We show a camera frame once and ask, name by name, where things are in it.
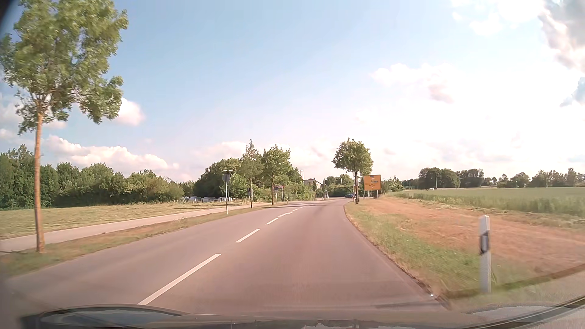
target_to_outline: lamp post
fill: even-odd
[[[224,169],[223,172],[225,173],[223,181],[225,182],[225,214],[227,215],[229,212],[228,211],[228,180],[229,180],[228,173],[233,172],[233,170],[232,169],[229,169],[229,170]]]

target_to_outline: traffic sign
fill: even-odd
[[[382,178],[380,175],[365,175],[364,190],[379,191],[382,189]]]

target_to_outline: pole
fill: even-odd
[[[225,213],[228,214],[228,172],[225,172]]]
[[[490,217],[479,218],[479,285],[481,292],[491,293]]]

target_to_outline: green field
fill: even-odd
[[[394,196],[479,208],[585,217],[585,187],[405,190],[394,193]]]

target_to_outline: road edge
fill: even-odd
[[[416,276],[414,276],[412,273],[410,273],[409,271],[407,271],[404,267],[400,266],[383,248],[380,247],[380,245],[378,245],[378,244],[372,242],[370,239],[368,239],[367,235],[362,230],[360,230],[357,222],[353,219],[353,217],[349,213],[347,213],[347,209],[345,208],[345,206],[346,206],[346,204],[343,205],[343,212],[345,213],[345,217],[347,218],[347,220],[350,223],[352,223],[353,227],[355,227],[355,229],[358,232],[360,232],[360,234],[366,240],[368,240],[368,242],[370,242],[374,247],[376,247],[376,249],[378,249],[381,253],[383,253],[388,260],[390,260],[404,274],[406,274],[408,277],[410,277],[422,290],[424,290],[426,293],[428,293],[429,296],[433,296],[434,297],[434,300],[436,300],[438,303],[440,303],[441,306],[443,306],[447,310],[450,310],[451,309],[451,305],[450,305],[449,300],[447,298],[445,298],[442,295],[435,296],[433,294],[432,290],[431,290],[431,287],[428,284],[426,284],[421,279],[419,279]]]

